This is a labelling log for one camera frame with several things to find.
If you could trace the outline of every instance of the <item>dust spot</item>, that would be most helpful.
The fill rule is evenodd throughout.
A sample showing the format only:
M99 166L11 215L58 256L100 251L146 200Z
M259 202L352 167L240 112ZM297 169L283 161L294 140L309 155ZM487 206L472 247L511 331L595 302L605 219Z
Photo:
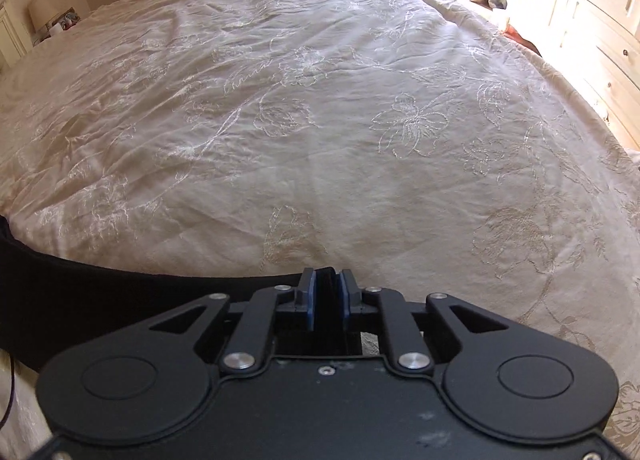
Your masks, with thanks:
M337 370L353 370L356 367L356 363L352 361L331 361L331 366Z
M451 433L449 431L434 431L432 433L425 433L418 437L415 442L422 447L435 447L441 448L446 446L451 440Z

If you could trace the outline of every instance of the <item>cabinet drawer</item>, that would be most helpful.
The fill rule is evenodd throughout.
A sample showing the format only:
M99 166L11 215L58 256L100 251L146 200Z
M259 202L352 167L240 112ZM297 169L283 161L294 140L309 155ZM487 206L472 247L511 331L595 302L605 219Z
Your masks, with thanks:
M640 90L603 53L594 53L594 60L594 65L585 69L585 79L613 114L613 117L609 115L609 122L618 132L621 127L626 130L637 147L640 143Z
M584 80L581 80L581 86L575 86L575 89L580 93L584 99L586 99L587 103L591 105L591 107L596 111L606 123L611 133L613 133L614 137L618 140L620 145L624 148L631 148L632 150L640 150L640 145L636 143L629 132L626 130L620 119L618 119L616 115L616 111L609 107L602 97L600 97L596 91Z
M640 85L640 42L588 0L572 0L570 30L604 52L634 83Z
M562 57L573 74L586 84L576 86L580 94L601 117L625 147L638 148L640 143L640 90L596 45L584 31L565 34Z

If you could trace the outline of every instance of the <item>white bedspread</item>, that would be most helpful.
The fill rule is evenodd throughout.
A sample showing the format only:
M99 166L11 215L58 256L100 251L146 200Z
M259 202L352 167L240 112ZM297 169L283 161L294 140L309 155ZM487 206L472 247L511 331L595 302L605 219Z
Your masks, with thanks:
M603 355L640 457L640 172L453 0L121 0L12 69L0 112L0 213L32 248L447 291Z

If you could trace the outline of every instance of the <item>black cable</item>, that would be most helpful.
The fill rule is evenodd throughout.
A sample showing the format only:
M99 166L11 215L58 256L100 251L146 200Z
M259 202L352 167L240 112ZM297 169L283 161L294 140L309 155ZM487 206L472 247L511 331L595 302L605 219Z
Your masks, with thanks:
M2 430L4 424L9 420L9 415L11 414L11 409L14 406L15 399L15 359L11 354L9 354L9 361L11 363L11 391L9 391L9 402L6 405L4 417L0 420L0 430Z

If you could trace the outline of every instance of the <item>embroidered flower pattern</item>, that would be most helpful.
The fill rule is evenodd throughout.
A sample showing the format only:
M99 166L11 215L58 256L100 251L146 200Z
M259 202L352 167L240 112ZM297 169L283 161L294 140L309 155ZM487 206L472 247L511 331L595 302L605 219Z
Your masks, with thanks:
M524 262L531 263L537 272L547 272L554 259L548 238L535 221L534 208L504 207L492 212L476 231L474 253L495 266L497 278Z
M260 270L268 263L299 264L305 263L305 259L326 254L319 240L320 233L308 212L289 205L277 207L271 214L269 229L264 236Z
M447 116L433 109L438 99L440 96L420 108L414 96L404 93L397 96L391 110L380 112L371 121L370 129L383 131L378 152L391 150L398 159L412 152L422 157L428 155L428 143L433 146L449 125Z
M449 88L465 83L466 70L462 65L452 65L449 62L437 62L411 72L412 78L429 86L440 86L446 83Z
M330 63L317 50L300 47L293 52L293 62L279 63L283 86L311 86L318 79L326 78Z
M477 94L478 108L486 119L500 130L503 112L511 101L511 92L501 81L481 84Z
M226 79L223 88L225 95L240 88L244 82L260 74L261 71L271 65L271 61L271 58L249 59L245 65L237 68Z
M309 106L295 98L289 98L284 103L269 103L262 97L254 119L254 126L270 137L284 137L312 125L315 126Z
M503 144L498 141L485 141L480 137L474 138L470 143L463 144L465 152L464 168L475 175L487 176L492 172L492 166L498 169L497 180L500 182L501 161L507 156Z
M409 11L404 16L404 21L398 25L386 25L383 27L375 27L370 30L374 40L391 40L392 42L398 41L406 33L406 29L409 25L409 20L414 16L413 12Z
M640 386L621 386L605 435L630 458L640 456Z

